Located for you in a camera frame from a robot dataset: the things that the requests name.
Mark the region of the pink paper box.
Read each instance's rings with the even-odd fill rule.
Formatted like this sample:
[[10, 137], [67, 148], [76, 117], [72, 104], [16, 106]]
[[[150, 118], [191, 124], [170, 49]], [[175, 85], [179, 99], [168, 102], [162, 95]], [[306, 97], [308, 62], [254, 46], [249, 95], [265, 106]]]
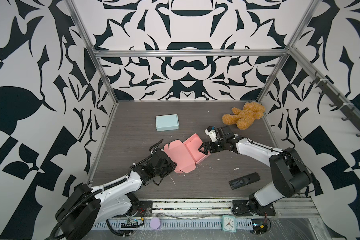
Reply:
[[175, 173], [186, 174], [196, 169], [209, 155], [199, 151], [202, 140], [198, 134], [193, 134], [184, 142], [175, 140], [164, 146], [164, 152], [168, 157], [177, 164]]

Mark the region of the light blue paper box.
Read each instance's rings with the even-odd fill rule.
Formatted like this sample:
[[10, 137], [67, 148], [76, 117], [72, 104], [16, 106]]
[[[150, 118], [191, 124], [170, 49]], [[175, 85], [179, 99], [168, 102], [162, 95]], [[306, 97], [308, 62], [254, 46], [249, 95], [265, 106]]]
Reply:
[[156, 129], [158, 132], [178, 130], [179, 126], [177, 114], [156, 116]]

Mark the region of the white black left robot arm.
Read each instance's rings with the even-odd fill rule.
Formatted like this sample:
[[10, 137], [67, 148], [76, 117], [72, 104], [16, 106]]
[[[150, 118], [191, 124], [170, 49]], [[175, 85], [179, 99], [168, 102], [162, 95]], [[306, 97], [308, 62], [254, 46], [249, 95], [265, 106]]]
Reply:
[[159, 185], [175, 168], [175, 163], [159, 146], [158, 141], [149, 149], [149, 156], [132, 164], [128, 173], [104, 185], [77, 187], [55, 214], [57, 221], [49, 240], [80, 240], [94, 225], [115, 216], [131, 216], [140, 201], [135, 192], [149, 183]]

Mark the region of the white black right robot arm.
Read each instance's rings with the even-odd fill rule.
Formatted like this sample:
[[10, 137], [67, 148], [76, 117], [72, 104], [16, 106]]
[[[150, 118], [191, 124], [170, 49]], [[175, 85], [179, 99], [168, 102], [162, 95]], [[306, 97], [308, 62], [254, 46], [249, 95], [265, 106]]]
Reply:
[[209, 126], [205, 133], [211, 140], [199, 146], [200, 153], [208, 155], [230, 151], [251, 157], [270, 168], [272, 182], [249, 197], [251, 212], [259, 211], [282, 198], [292, 197], [310, 184], [316, 184], [315, 175], [292, 148], [279, 149], [257, 143], [232, 133], [229, 126]]

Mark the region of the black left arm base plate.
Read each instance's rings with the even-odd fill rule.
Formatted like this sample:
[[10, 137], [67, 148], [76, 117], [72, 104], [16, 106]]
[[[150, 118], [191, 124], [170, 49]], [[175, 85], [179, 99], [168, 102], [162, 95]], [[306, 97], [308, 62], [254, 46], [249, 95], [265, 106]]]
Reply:
[[153, 207], [153, 201], [139, 201], [131, 205], [129, 210], [124, 214], [114, 215], [113, 218], [126, 218], [126, 217], [136, 217], [140, 218], [142, 215], [150, 213]]

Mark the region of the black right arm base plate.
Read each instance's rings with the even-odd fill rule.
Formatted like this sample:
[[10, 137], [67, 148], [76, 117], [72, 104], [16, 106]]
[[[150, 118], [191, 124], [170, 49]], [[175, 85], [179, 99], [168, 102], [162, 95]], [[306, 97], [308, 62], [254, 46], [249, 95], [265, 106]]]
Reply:
[[254, 200], [233, 200], [232, 212], [237, 217], [249, 217], [249, 216], [275, 216], [276, 211], [273, 204], [261, 206]]

